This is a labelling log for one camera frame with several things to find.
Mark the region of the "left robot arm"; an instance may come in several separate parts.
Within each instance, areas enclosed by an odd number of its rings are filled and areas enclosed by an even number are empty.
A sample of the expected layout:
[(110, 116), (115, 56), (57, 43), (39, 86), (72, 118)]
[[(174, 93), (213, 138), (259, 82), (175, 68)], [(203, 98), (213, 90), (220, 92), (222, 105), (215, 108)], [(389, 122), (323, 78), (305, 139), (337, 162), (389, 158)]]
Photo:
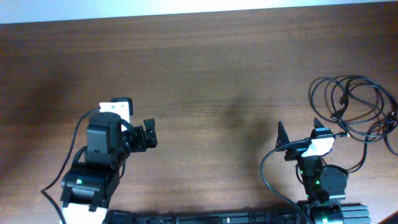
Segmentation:
[(102, 223), (128, 157), (157, 144), (153, 118), (132, 126), (112, 112), (91, 116), (86, 145), (75, 154), (62, 179), (60, 223)]

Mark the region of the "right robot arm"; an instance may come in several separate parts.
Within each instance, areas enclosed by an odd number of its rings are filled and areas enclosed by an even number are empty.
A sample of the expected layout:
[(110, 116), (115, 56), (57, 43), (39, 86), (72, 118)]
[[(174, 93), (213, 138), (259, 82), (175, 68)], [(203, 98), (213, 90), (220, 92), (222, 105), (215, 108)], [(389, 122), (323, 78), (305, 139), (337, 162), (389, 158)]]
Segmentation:
[(314, 119), (314, 129), (308, 138), (291, 142), (282, 122), (278, 123), (276, 148), (284, 151), (286, 161), (297, 163), (297, 175), (307, 194), (306, 201), (300, 201), (306, 222), (343, 223), (340, 201), (346, 198), (345, 188), (348, 171), (336, 165), (323, 163), (323, 156), (331, 152), (335, 135), (330, 128)]

